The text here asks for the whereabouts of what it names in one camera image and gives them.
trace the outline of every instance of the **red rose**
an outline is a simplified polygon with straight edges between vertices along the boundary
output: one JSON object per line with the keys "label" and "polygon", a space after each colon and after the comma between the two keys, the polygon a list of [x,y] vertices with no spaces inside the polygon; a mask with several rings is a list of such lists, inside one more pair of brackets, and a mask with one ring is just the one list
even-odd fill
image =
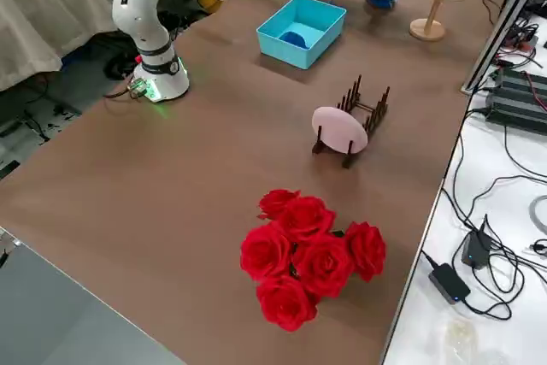
{"label": "red rose", "polygon": [[288,190],[271,190],[268,194],[262,197],[262,200],[258,203],[262,213],[259,218],[263,220],[277,220],[281,213],[285,210],[287,204],[298,197],[300,191],[288,191]]}
{"label": "red rose", "polygon": [[377,227],[369,226],[367,222],[352,222],[344,239],[361,278],[369,282],[374,275],[382,274],[385,242]]}
{"label": "red rose", "polygon": [[256,288],[256,296],[264,317],[289,332],[317,315],[317,308],[300,281],[289,275],[266,278]]}
{"label": "red rose", "polygon": [[325,208],[317,197],[299,197],[290,201],[279,216],[278,223],[285,230],[290,241],[307,242],[327,233],[334,222],[336,213]]}
{"label": "red rose", "polygon": [[344,239],[331,234],[299,244],[293,263],[304,288],[320,297],[337,297],[354,269]]}
{"label": "red rose", "polygon": [[241,268],[253,280],[289,273],[291,243],[274,224],[250,231],[241,244]]}

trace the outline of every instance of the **metal frame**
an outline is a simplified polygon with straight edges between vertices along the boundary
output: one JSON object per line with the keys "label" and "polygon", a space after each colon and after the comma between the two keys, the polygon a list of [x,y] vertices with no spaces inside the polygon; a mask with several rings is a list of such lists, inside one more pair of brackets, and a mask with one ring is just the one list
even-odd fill
{"label": "metal frame", "polygon": [[479,58],[473,65],[470,75],[462,86],[462,91],[464,93],[471,94],[473,89],[480,83],[507,32],[519,17],[519,14],[527,1],[528,0],[507,1],[505,8],[502,10],[497,23],[494,26],[492,34],[486,42],[485,48],[480,52]]}

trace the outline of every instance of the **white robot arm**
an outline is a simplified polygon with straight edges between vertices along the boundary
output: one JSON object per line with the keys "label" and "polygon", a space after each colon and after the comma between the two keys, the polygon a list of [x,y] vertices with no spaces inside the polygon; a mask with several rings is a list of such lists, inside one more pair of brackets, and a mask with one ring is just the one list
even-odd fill
{"label": "white robot arm", "polygon": [[142,57],[131,87],[152,102],[185,94],[190,82],[171,38],[157,18],[158,0],[114,0],[115,24],[132,37]]}

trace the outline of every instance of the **power adapter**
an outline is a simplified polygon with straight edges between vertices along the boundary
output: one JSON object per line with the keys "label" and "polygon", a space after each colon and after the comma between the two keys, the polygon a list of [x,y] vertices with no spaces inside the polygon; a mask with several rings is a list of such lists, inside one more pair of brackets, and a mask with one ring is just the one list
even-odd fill
{"label": "power adapter", "polygon": [[429,279],[450,304],[460,302],[471,293],[469,287],[447,263],[438,265],[429,274]]}
{"label": "power adapter", "polygon": [[472,231],[463,245],[462,262],[471,268],[481,269],[488,265],[492,238],[481,230]]}

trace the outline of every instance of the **brown tabletop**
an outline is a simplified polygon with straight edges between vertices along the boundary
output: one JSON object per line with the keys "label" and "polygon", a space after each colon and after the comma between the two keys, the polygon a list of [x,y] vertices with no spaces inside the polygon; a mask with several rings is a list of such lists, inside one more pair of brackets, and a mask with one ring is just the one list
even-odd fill
{"label": "brown tabletop", "polygon": [[[0,185],[0,225],[190,365],[378,361],[489,32],[480,0],[446,6],[438,44],[408,35],[429,0],[388,15],[336,0],[343,34],[303,71],[256,40],[287,1],[227,0],[177,40],[186,96],[102,101]],[[311,115],[359,74],[366,103],[391,87],[390,111],[346,170],[340,155],[311,155]],[[350,280],[296,333],[263,319],[239,268],[257,201],[278,187],[323,197],[336,228],[370,221],[388,246],[381,277]]]}

